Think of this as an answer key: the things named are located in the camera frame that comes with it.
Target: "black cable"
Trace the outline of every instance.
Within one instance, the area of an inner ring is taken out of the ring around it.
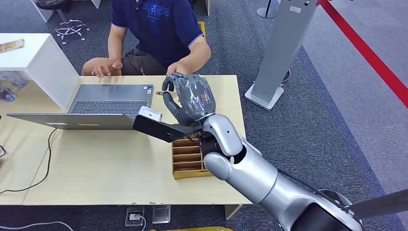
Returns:
[[[3,148],[3,146],[0,145],[0,148],[1,148],[1,149],[3,150],[3,152],[4,152],[4,154],[3,154],[3,155],[0,155],[0,157],[3,157],[3,156],[6,155],[7,152],[6,152],[6,150]]]
[[[333,199],[331,199],[330,197],[328,197],[327,195],[325,195],[324,193],[320,192],[319,190],[315,189],[313,186],[309,185],[308,183],[306,183],[305,181],[303,181],[302,179],[299,179],[297,177],[292,176],[291,174],[287,173],[286,171],[283,171],[279,168],[276,168],[278,170],[278,172],[282,173],[283,175],[294,179],[295,181],[305,185],[306,187],[310,188],[311,190],[315,191],[316,193],[318,193],[320,196],[324,197],[326,200],[332,202],[333,204],[335,204],[337,207],[339,207],[340,209],[344,210],[344,206],[341,204],[336,203]]]
[[[36,184],[34,184],[34,185],[31,185],[30,187],[27,187],[27,188],[25,188],[25,189],[18,189],[18,190],[10,190],[10,189],[7,189],[7,190],[4,190],[4,191],[0,192],[0,194],[6,193],[6,192],[22,192],[22,191],[31,189],[31,188],[36,187],[37,185],[41,184],[41,183],[47,178],[48,173],[50,172],[50,163],[51,163],[51,136],[52,136],[52,134],[53,134],[56,130],[57,130],[57,129],[54,129],[54,130],[51,132],[50,136],[48,137],[48,150],[49,150],[49,152],[50,152],[50,155],[49,155],[49,157],[48,157],[47,173],[45,174],[44,178],[43,178],[42,180],[40,180],[38,183],[36,183]]]

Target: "wooden tray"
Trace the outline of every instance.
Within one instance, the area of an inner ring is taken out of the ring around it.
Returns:
[[[192,140],[194,142],[183,139],[171,143],[174,179],[212,176],[204,166],[198,139]]]

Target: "man's hand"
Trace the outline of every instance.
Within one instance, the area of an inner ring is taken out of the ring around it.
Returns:
[[[168,66],[167,68],[167,74],[166,75],[170,75],[172,73],[180,73],[180,74],[184,74],[184,75],[191,75],[192,74],[192,70],[189,67],[189,65],[183,63],[182,60],[173,63],[172,65]]]
[[[96,75],[98,78],[104,77],[105,75],[111,76],[111,72],[120,71],[122,67],[123,64],[120,60],[104,59],[94,66],[91,75]]]

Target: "white table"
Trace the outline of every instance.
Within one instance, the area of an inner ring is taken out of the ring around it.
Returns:
[[[164,78],[81,77],[80,84],[153,84],[155,93]],[[237,77],[206,78],[217,101],[217,112],[226,115],[245,136]],[[0,115],[21,111],[59,112],[35,85],[23,90],[12,103],[0,104]],[[162,96],[153,95],[151,108],[163,113],[164,122],[176,122]],[[15,118],[5,117],[5,121],[0,122],[0,143],[5,143],[5,148],[10,150],[7,161],[2,166],[0,162],[0,190],[27,187],[44,177],[47,137],[51,131],[49,127]],[[242,204],[251,204],[215,177],[174,180],[171,144],[139,132],[58,130],[51,142],[47,179],[28,192],[0,195],[0,204],[225,205],[226,219]]]

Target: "laptop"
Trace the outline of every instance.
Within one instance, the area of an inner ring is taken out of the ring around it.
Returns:
[[[83,84],[61,113],[8,113],[7,116],[59,129],[132,130],[142,106],[151,106],[153,85]]]

